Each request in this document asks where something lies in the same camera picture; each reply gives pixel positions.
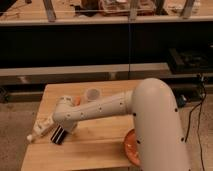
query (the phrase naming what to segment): wire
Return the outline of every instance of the wire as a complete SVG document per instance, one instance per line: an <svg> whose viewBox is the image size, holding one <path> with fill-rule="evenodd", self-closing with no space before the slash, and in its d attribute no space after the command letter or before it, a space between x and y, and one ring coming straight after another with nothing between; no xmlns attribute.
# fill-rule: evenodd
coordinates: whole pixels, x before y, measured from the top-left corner
<svg viewBox="0 0 213 171"><path fill-rule="evenodd" d="M200 106L200 111L198 114L198 126L197 126L197 136L198 136L198 142L199 142L199 146L200 146L200 159L201 159L201 164L202 164L202 169L203 171L205 171L205 166L204 166L204 162L203 162L203 148L202 148L202 144L201 144L201 139L200 139L200 119L201 119L201 114L202 114L202 107L203 107L203 102L206 99L206 89L204 87L204 85L202 84L203 87L203 91L204 91L204 97Z"/></svg>
<svg viewBox="0 0 213 171"><path fill-rule="evenodd" d="M128 31L129 31L129 54L128 54L128 62L129 62L129 68L128 68L128 80L130 79L130 70L131 70L131 56L132 56L132 30L131 30L131 22L130 18L128 19Z"/></svg>
<svg viewBox="0 0 213 171"><path fill-rule="evenodd" d="M201 119L201 114L202 114L203 103L204 103L204 101L206 99L206 95L207 95L203 81L201 81L201 87L202 87L202 91L204 93L204 96L203 96L202 100L200 101L200 103L198 103L197 105L195 105L192 108L192 110L189 112L188 128L187 128L187 132L186 132L186 136L185 136L185 142L187 142L188 136L189 136L189 133L190 133L192 113L193 113L193 111L196 108L200 107L199 113L198 113L197 136L198 136L198 142L199 142L199 147L200 147L201 165L202 165L203 171L205 171L205 166L204 166L204 161L203 161L203 149L202 149L202 144L201 144L201 139L200 139L200 132L199 132L199 130L200 130L200 122L201 122L200 119Z"/></svg>

